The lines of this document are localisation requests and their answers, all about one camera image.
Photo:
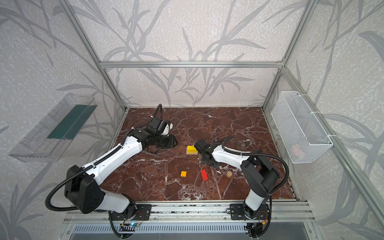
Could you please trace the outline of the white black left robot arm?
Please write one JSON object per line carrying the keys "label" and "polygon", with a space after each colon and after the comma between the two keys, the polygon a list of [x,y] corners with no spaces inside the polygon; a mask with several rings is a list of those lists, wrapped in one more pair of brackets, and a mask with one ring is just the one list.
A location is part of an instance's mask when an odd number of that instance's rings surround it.
{"label": "white black left robot arm", "polygon": [[[144,124],[132,128],[121,143],[89,164],[72,166],[67,178],[54,187],[45,200],[48,210],[68,212],[79,210],[83,214],[107,211],[131,218],[137,212],[134,200],[123,194],[103,190],[101,185],[117,168],[143,150],[154,146],[157,149],[172,149],[177,146],[176,137],[170,133],[173,124],[163,119],[163,107],[158,105],[155,113]],[[52,198],[61,188],[71,207],[56,207]]]}

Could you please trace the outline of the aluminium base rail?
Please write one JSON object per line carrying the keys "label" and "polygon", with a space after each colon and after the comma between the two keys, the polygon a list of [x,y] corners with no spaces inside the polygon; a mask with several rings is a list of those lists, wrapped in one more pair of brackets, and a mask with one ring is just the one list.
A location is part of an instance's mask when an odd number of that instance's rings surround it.
{"label": "aluminium base rail", "polygon": [[[236,201],[154,201],[138,202],[152,205],[149,219],[138,220],[138,223],[230,223],[234,211],[231,204],[242,204]],[[273,200],[269,216],[273,223],[314,222],[315,217],[307,202],[293,200]]]}

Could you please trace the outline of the red block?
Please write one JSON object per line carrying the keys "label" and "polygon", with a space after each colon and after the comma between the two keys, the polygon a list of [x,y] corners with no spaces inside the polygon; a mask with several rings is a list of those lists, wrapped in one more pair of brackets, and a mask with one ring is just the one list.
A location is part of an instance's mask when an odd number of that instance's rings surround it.
{"label": "red block", "polygon": [[206,170],[201,170],[201,176],[202,176],[203,181],[207,181],[209,179]]}

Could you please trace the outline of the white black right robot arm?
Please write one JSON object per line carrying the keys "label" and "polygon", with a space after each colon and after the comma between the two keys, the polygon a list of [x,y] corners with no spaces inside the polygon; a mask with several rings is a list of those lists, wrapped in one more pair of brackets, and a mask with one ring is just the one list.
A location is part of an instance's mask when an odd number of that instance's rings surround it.
{"label": "white black right robot arm", "polygon": [[226,142],[232,138],[230,136],[221,141],[213,141],[212,144],[199,140],[194,147],[202,155],[203,164],[219,167],[224,163],[242,171],[250,186],[250,192],[243,202],[244,213],[248,219],[253,220],[262,205],[288,181],[289,167],[278,156],[228,148]]}

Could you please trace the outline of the aluminium frame horizontal bar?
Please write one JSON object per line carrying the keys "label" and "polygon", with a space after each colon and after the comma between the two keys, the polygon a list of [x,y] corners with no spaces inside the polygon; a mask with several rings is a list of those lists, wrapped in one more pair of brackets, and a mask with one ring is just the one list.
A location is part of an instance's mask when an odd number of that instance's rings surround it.
{"label": "aluminium frame horizontal bar", "polygon": [[278,61],[261,62],[184,62],[184,61],[103,61],[100,66],[111,68],[280,68]]}

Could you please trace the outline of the pink item in basket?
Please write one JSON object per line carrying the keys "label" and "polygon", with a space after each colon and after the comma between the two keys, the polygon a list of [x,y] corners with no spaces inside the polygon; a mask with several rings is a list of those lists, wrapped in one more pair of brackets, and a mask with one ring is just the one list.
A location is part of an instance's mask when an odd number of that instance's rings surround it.
{"label": "pink item in basket", "polygon": [[299,145],[293,145],[291,151],[298,159],[302,160],[305,157],[305,152]]}

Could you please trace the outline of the clear plastic wall bin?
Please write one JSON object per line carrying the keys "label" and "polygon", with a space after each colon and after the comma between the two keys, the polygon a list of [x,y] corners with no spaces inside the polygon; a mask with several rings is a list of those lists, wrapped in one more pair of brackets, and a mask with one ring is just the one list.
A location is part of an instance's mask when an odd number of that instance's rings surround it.
{"label": "clear plastic wall bin", "polygon": [[9,156],[24,163],[57,162],[97,106],[94,97],[67,94]]}

